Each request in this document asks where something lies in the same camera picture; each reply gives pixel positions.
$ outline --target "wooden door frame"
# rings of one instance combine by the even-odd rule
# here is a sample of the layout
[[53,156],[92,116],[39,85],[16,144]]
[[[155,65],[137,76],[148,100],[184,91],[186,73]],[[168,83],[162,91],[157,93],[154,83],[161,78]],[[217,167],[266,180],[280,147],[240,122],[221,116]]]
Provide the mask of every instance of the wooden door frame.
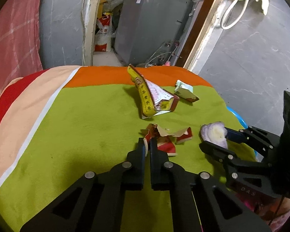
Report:
[[221,0],[204,0],[175,66],[188,69],[206,32],[211,27],[220,3]]

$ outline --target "orange stripe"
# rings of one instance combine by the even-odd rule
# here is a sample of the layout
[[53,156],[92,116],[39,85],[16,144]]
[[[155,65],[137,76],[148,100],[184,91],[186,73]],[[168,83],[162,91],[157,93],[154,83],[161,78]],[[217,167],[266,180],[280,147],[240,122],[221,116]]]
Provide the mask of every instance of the orange stripe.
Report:
[[[192,86],[212,85],[198,75],[176,66],[152,66],[149,68],[137,68],[146,79],[159,86],[175,86],[179,79]],[[88,66],[81,67],[66,87],[84,87],[105,84],[129,84],[133,85],[127,67]]]

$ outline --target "bedsheet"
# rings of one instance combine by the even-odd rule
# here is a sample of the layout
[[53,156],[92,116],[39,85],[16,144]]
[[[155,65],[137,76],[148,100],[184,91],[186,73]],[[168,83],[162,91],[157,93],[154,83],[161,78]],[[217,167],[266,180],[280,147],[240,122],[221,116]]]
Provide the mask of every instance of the bedsheet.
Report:
[[8,0],[0,10],[0,94],[15,78],[42,70],[40,0]]
[[[176,146],[170,160],[185,170],[207,171],[225,181],[221,164],[199,148],[200,127],[223,121],[240,129],[215,89],[179,67],[137,68],[146,79],[174,91],[179,79],[199,101],[180,99],[172,113],[142,120],[140,99],[126,67],[60,66],[10,85],[0,97],[0,213],[13,231],[52,202],[87,171],[103,173],[125,160],[148,123],[175,131],[190,126],[193,139]],[[254,161],[246,145],[229,149]],[[172,231],[168,192],[152,191],[146,159],[145,186],[126,193],[121,231]]]

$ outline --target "metal pin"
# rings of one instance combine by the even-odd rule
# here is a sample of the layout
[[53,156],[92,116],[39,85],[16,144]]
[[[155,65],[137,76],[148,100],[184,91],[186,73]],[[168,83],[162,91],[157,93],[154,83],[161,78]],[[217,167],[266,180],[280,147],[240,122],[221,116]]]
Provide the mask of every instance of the metal pin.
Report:
[[170,161],[166,161],[166,162],[164,162],[164,167],[166,167],[166,168],[171,168],[171,167],[173,167],[174,166],[174,164],[172,163],[172,162],[170,162]]
[[201,178],[202,179],[208,179],[209,178],[209,173],[207,173],[207,172],[202,172],[201,174],[200,174],[200,176],[201,176]]
[[125,162],[123,162],[121,165],[122,165],[122,167],[124,167],[124,168],[130,168],[130,167],[132,166],[132,164],[131,164],[129,161],[125,161]]
[[237,173],[232,173],[232,178],[237,179]]
[[87,173],[85,173],[85,177],[86,177],[87,179],[94,178],[94,176],[95,176],[95,173],[92,172],[92,171],[88,171]]

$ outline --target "torn cardboard piece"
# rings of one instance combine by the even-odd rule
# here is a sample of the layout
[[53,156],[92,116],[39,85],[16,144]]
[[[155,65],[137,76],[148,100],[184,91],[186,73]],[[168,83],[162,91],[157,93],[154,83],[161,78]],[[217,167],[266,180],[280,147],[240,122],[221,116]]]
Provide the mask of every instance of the torn cardboard piece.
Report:
[[199,100],[199,98],[193,94],[193,87],[189,84],[185,84],[180,80],[177,80],[176,82],[174,94],[188,100],[191,103]]
[[145,79],[132,65],[128,66],[128,73],[135,83],[141,98],[142,119],[175,110],[179,102],[178,96]]
[[148,144],[151,138],[157,138],[158,150],[167,152],[168,156],[177,155],[175,145],[170,137],[176,138],[176,144],[181,144],[192,139],[192,131],[190,127],[170,133],[157,124],[149,124],[146,129],[142,129],[141,132],[145,136],[143,140],[146,156],[148,153]]

